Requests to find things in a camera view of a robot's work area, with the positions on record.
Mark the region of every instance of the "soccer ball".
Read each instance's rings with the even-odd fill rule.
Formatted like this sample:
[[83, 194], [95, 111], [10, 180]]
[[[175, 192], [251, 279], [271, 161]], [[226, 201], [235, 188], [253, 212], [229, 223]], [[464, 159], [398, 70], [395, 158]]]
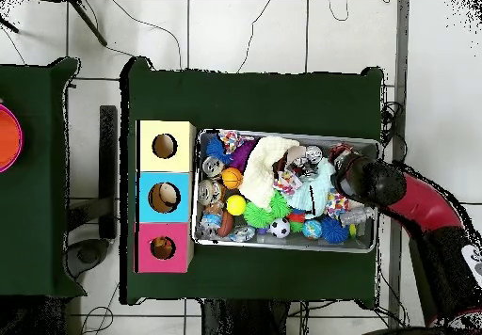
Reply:
[[276, 238], [284, 238], [290, 233], [290, 222], [286, 217], [278, 218], [269, 225], [269, 230]]

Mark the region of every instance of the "orange bowl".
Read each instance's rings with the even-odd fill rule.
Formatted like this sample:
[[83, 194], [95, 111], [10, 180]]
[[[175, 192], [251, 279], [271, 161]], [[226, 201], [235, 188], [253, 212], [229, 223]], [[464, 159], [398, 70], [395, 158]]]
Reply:
[[17, 160], [23, 144], [24, 135], [19, 121], [8, 108], [0, 104], [0, 173]]

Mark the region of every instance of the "blue ball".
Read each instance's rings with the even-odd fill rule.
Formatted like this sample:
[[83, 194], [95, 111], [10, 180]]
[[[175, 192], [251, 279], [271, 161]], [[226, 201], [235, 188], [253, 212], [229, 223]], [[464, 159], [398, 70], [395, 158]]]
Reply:
[[330, 244], [340, 244], [346, 240], [350, 234], [348, 226], [342, 227], [337, 219], [331, 217], [324, 217], [321, 221], [321, 230], [323, 231], [323, 238]]
[[303, 235], [312, 240], [321, 237], [321, 223], [318, 220], [307, 220], [303, 225]]

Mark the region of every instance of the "pink box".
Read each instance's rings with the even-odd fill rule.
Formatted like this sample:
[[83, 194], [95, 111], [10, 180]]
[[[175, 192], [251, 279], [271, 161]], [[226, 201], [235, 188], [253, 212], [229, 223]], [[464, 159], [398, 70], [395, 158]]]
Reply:
[[[168, 237], [175, 246], [169, 259], [157, 259], [151, 253], [151, 241]], [[191, 262], [194, 242], [189, 237], [189, 223], [140, 223], [137, 234], [137, 273], [185, 273]]]

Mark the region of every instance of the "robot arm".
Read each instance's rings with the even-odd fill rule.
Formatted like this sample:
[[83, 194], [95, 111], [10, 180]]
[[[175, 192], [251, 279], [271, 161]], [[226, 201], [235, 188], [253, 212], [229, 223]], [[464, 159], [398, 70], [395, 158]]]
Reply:
[[409, 167], [372, 160], [345, 146], [332, 149], [329, 159], [338, 192], [377, 206], [413, 240], [422, 266], [418, 277], [416, 272], [419, 295], [430, 299], [425, 308], [423, 302], [426, 325], [480, 329], [482, 247], [465, 209]]

